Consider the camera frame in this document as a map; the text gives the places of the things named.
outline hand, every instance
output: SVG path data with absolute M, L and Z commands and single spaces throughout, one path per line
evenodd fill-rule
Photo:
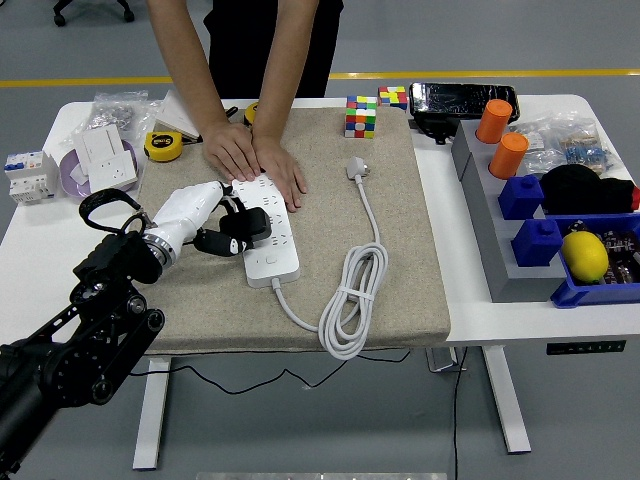
M 298 162 L 271 137 L 253 137 L 253 149 L 258 163 L 269 174 L 282 194 L 287 209 L 295 212 L 302 207 L 301 194 L 307 193 L 307 184 Z
M 253 181 L 260 175 L 260 166 L 251 145 L 251 132 L 242 124 L 219 122 L 202 134 L 204 156 L 222 173 L 229 183 Z

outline white cable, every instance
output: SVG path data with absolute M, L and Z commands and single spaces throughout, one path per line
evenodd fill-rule
M 279 279 L 274 278 L 271 282 L 278 301 L 289 318 L 305 330 L 317 332 L 322 347 L 339 360 L 352 359 L 364 347 L 371 326 L 373 302 L 389 265 L 389 255 L 387 249 L 380 243 L 378 224 L 367 200 L 362 176 L 355 175 L 354 180 L 369 216 L 375 241 L 349 250 L 342 267 L 340 285 L 322 312 L 318 326 L 309 325 L 293 313 L 284 299 Z M 347 302 L 354 302 L 354 306 L 345 318 L 341 318 Z M 358 323 L 355 331 L 345 332 L 343 327 L 356 317 Z

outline plastic bag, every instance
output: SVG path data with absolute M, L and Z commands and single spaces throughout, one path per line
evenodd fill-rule
M 94 128 L 116 125 L 122 140 L 141 145 L 147 132 L 152 131 L 155 115 L 162 101 L 148 101 L 148 91 L 97 93 L 89 117 L 80 123 L 60 144 L 74 148 L 73 136 Z
M 527 173 L 537 176 L 571 163 L 591 168 L 598 175 L 622 163 L 598 134 L 596 121 L 576 112 L 546 114 L 533 122 L 510 127 L 529 140 L 522 163 Z
M 148 95 L 147 91 L 96 94 L 85 130 L 116 125 L 122 140 L 136 143 L 144 130 Z

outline lemon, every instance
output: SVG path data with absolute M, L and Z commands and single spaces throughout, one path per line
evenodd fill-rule
M 571 275 L 583 282 L 597 281 L 609 267 L 607 249 L 591 232 L 571 232 L 564 237 L 561 251 Z

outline orange cup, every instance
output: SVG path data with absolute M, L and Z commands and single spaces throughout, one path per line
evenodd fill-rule
M 513 177 L 528 149 L 527 137 L 516 132 L 505 133 L 489 164 L 489 171 L 494 177 L 502 180 Z
M 482 112 L 476 137 L 483 143 L 498 143 L 507 128 L 513 107 L 509 102 L 494 98 L 487 102 Z

